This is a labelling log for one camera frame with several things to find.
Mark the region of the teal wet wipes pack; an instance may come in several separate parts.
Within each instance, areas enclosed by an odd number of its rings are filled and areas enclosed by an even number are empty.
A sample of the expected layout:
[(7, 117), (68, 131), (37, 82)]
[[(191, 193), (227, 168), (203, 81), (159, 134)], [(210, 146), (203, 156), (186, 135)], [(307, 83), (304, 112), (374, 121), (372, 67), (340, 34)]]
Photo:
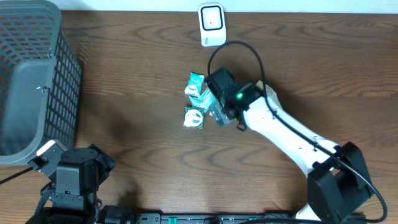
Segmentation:
[(192, 106), (203, 108), (205, 112), (210, 109), (210, 106), (216, 101), (215, 96), (211, 90), (207, 88), (199, 97), (189, 96)]

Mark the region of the teal white small packet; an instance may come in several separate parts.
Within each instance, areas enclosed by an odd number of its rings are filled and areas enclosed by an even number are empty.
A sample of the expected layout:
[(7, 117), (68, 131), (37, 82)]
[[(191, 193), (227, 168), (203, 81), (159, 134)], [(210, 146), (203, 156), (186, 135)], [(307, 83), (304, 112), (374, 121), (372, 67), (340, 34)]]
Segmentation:
[(187, 86), (184, 89), (184, 93), (188, 96), (199, 97), (205, 81), (205, 76), (197, 73), (190, 73)]

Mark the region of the dark green round-logo packet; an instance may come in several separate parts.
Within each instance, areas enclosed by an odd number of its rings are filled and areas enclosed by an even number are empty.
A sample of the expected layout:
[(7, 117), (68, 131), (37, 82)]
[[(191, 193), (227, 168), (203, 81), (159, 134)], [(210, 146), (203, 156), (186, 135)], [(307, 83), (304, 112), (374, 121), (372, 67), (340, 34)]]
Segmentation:
[(205, 120), (205, 110), (199, 107), (186, 107), (183, 125), (187, 128), (202, 129)]

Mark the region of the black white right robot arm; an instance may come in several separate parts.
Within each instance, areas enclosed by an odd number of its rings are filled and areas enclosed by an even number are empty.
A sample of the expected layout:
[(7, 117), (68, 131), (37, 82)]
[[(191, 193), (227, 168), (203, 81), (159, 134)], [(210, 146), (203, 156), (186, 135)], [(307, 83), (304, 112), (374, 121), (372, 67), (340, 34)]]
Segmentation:
[(353, 213), (374, 195), (374, 187), (358, 146), (340, 146), (311, 131), (284, 111), (275, 91), (261, 82), (206, 84), (228, 118), (270, 140), (306, 176), (308, 203), (296, 213), (296, 222), (365, 222)]

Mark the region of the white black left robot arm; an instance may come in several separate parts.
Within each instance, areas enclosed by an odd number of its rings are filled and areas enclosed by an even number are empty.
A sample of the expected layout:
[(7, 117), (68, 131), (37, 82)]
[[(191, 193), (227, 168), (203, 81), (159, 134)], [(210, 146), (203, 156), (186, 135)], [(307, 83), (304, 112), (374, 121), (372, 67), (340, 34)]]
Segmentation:
[(50, 182), (41, 189), (40, 200), (28, 223), (135, 223), (128, 209), (103, 205), (97, 196), (99, 186), (116, 163), (94, 144), (64, 150), (60, 145), (46, 147), (28, 162), (43, 172)]

